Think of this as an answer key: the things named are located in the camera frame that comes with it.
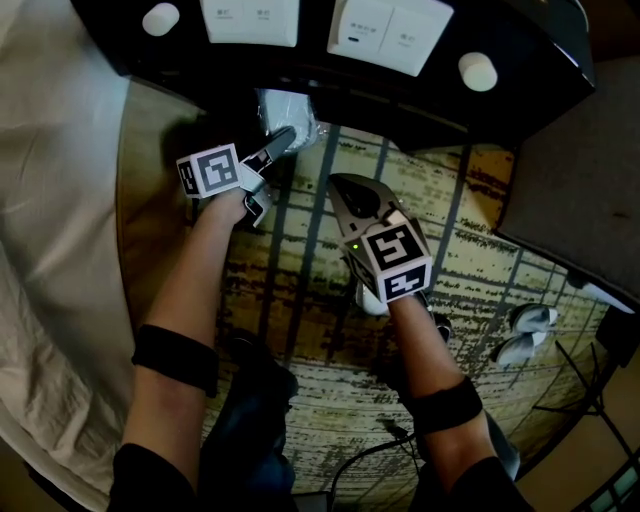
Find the white sneaker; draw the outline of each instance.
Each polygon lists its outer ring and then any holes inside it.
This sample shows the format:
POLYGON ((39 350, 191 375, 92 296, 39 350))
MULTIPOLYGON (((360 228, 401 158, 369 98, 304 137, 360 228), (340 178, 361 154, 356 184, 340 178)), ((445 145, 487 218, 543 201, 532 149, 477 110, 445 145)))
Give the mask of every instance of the white sneaker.
POLYGON ((356 304, 360 306, 365 313, 372 316, 389 316, 389 307, 380 302, 369 288, 358 281, 356 288, 356 304))
POLYGON ((496 363, 500 366, 508 364, 523 363, 535 354, 535 345, 531 334, 520 334, 507 341, 498 356, 496 363))
MULTIPOLYGON (((558 310, 543 304, 528 304, 522 308, 518 316, 513 320, 513 330, 520 334, 543 333, 546 334, 556 323, 558 310)), ((546 336, 534 337, 539 345, 546 336)))

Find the black sleeve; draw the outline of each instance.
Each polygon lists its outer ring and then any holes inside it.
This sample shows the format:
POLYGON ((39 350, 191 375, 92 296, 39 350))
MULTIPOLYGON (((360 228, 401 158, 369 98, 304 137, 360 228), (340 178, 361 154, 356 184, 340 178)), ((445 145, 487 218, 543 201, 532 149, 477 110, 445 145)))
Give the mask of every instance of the black sleeve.
POLYGON ((176 467, 151 450, 125 444, 113 460, 108 512, 196 510, 191 484, 176 467))
POLYGON ((449 510, 532 511, 497 457, 471 466, 448 496, 449 510))

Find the black wristband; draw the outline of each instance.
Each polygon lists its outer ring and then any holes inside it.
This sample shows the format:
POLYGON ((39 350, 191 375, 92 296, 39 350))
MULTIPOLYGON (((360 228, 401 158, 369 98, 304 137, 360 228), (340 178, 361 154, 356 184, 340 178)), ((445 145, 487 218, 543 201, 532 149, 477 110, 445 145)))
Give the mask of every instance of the black wristband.
POLYGON ((191 338, 155 325, 143 325, 131 362, 203 389, 209 398, 216 396, 218 355, 191 338))
POLYGON ((413 416, 416 434, 457 427, 482 411, 482 400, 469 377, 456 387, 405 402, 413 416))

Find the hand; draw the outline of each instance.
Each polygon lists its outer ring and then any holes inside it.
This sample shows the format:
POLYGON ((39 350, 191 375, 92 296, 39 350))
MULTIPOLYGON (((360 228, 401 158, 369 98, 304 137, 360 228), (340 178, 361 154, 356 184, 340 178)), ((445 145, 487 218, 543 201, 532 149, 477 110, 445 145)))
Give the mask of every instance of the hand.
POLYGON ((247 193, 240 187, 223 192, 217 195, 205 208, 202 217, 233 227, 247 214, 247 209, 244 206, 246 195, 247 193))

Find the white round knob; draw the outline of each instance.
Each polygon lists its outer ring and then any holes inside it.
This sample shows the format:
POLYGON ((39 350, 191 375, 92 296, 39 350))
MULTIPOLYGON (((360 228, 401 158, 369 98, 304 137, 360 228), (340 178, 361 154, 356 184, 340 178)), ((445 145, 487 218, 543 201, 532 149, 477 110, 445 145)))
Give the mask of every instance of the white round knob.
POLYGON ((163 2, 156 5, 142 18, 144 31, 155 37, 160 37, 169 32, 180 19, 180 11, 173 4, 163 2))
POLYGON ((471 52, 463 55, 458 69, 464 84, 472 91, 484 92, 498 83, 498 73, 484 53, 471 52))

